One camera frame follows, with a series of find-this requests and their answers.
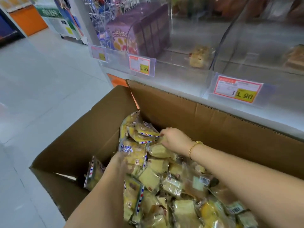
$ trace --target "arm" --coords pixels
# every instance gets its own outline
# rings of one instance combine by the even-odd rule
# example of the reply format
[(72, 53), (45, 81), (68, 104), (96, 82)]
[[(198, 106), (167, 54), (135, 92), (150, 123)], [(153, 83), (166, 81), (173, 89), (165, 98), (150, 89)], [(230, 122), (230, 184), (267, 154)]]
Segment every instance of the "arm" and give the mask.
[(123, 227), (124, 154), (119, 152), (112, 157), (101, 180), (74, 210), (64, 228)]
[[(194, 142), (178, 129), (162, 131), (163, 145), (188, 157)], [(207, 168), (248, 206), (273, 227), (302, 227), (304, 181), (268, 167), (196, 145), (191, 158)]]

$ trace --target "yellow sticker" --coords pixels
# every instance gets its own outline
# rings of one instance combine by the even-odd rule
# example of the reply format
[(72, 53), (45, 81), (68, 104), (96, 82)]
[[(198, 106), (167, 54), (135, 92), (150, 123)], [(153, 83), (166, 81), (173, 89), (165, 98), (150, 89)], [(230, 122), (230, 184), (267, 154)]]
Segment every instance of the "yellow sticker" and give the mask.
[(99, 59), (102, 60), (102, 61), (106, 61), (105, 60), (105, 55), (103, 53), (98, 53), (99, 55)]
[(252, 103), (256, 94), (257, 91), (251, 91), (251, 90), (245, 90), (239, 88), (237, 89), (234, 98)]
[(139, 68), (140, 68), (140, 71), (141, 71), (142, 73), (144, 73), (144, 74), (149, 74), (149, 66), (140, 64), (140, 65), (139, 65)]
[(73, 32), (72, 32), (71, 28), (66, 27), (66, 30), (69, 32), (69, 34), (73, 34)]

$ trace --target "gold bracelet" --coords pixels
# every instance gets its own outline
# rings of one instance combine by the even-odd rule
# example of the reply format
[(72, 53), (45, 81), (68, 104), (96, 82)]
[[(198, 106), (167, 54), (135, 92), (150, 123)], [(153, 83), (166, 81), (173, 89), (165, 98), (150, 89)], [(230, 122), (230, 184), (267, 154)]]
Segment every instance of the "gold bracelet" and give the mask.
[(192, 152), (193, 148), (194, 148), (197, 144), (203, 144), (203, 143), (200, 142), (200, 141), (196, 141), (195, 144), (189, 149), (189, 158), (190, 158), (190, 159), (192, 159), (192, 158), (191, 158), (191, 152)]

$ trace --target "large brown cardboard box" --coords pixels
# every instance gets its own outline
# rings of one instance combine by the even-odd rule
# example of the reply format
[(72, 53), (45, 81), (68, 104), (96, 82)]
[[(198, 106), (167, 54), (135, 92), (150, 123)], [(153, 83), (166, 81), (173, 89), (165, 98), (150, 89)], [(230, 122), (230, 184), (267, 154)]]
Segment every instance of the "large brown cardboard box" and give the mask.
[(132, 94), (144, 118), (158, 128), (176, 127), (215, 149), (304, 179), (303, 142), (135, 81), (128, 85), (115, 87), (30, 167), (65, 219), (88, 191), (56, 173), (83, 176), (92, 155), (106, 162), (117, 151), (120, 124), (137, 110)]

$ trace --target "tiled floor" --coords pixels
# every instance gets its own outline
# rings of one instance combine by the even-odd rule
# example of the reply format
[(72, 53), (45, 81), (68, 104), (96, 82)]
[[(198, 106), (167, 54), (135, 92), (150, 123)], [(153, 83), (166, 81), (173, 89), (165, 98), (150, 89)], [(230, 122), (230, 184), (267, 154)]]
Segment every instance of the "tiled floor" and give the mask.
[(63, 227), (28, 167), (110, 89), (87, 46), (49, 29), (0, 48), (0, 227)]

